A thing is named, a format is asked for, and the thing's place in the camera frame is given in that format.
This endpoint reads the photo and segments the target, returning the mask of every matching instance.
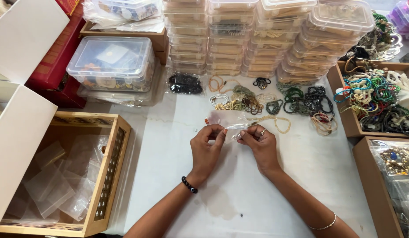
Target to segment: hand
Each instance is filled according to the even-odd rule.
[[[254,158],[257,162],[257,168],[267,176],[272,172],[282,171],[276,155],[276,138],[275,135],[266,130],[261,125],[251,126],[247,132],[241,131],[241,139],[238,143],[248,145],[253,151]]]
[[[207,125],[191,139],[193,152],[193,169],[187,176],[187,181],[192,186],[200,186],[212,173],[225,142],[227,129],[219,124]]]

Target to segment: black beaded bracelet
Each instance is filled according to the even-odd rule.
[[[195,189],[195,188],[193,188],[187,181],[186,181],[186,176],[183,176],[182,178],[181,178],[181,181],[188,187],[188,189],[190,189],[190,191],[192,192],[192,193],[197,193],[197,189]]]

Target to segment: white box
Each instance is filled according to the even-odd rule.
[[[18,0],[0,17],[0,74],[24,84],[68,22],[54,0]]]
[[[0,221],[57,106],[24,85],[0,80]]]

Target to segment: red box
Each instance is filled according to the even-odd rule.
[[[80,44],[79,33],[85,24],[83,5],[79,4],[70,22],[59,35],[26,82],[33,91],[57,89],[75,50]]]
[[[61,91],[40,90],[36,91],[36,93],[60,108],[84,108],[86,105],[86,100],[77,95],[79,87],[80,82],[69,76],[64,88]]]
[[[75,12],[75,9],[80,4],[80,0],[56,0],[58,5],[64,10],[64,12],[72,16]]]

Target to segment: blue stone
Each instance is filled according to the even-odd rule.
[[[391,151],[391,159],[396,160],[397,159],[397,154],[395,152]]]

